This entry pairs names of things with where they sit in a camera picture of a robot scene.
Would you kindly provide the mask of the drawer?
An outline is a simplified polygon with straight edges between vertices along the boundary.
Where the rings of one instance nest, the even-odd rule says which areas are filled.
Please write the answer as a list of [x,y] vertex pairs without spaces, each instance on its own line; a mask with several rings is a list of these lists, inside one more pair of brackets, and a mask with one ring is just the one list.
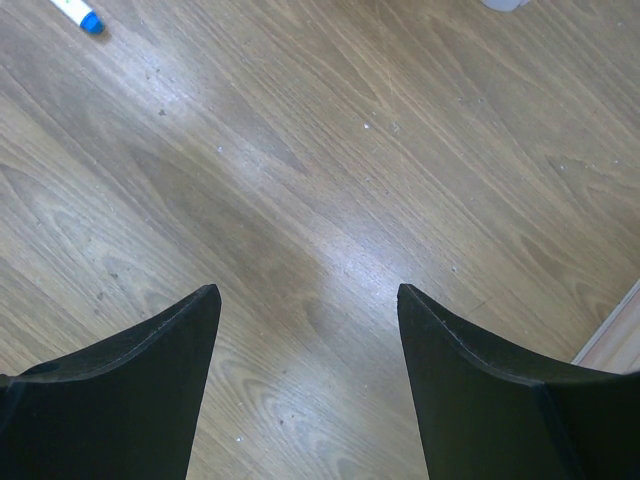
[[487,8],[497,12],[513,12],[517,8],[526,5],[529,0],[481,0]]

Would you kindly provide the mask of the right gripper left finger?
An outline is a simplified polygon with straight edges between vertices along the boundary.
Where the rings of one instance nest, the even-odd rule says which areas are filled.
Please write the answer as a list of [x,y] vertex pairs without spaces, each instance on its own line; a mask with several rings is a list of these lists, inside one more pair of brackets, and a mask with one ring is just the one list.
[[71,354],[1,377],[4,479],[183,479],[218,331],[205,285]]

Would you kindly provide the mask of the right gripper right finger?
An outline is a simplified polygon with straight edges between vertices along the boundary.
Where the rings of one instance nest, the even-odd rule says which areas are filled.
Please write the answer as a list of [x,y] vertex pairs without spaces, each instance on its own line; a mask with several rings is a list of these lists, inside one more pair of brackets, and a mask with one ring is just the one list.
[[635,479],[639,376],[555,360],[397,294],[405,363],[432,479]]

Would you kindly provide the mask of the blue capped white marker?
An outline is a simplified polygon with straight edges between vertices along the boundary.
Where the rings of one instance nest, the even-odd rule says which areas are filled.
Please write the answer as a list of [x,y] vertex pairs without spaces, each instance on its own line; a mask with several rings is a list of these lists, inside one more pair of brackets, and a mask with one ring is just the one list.
[[51,0],[51,3],[85,33],[100,35],[104,31],[101,18],[85,1]]

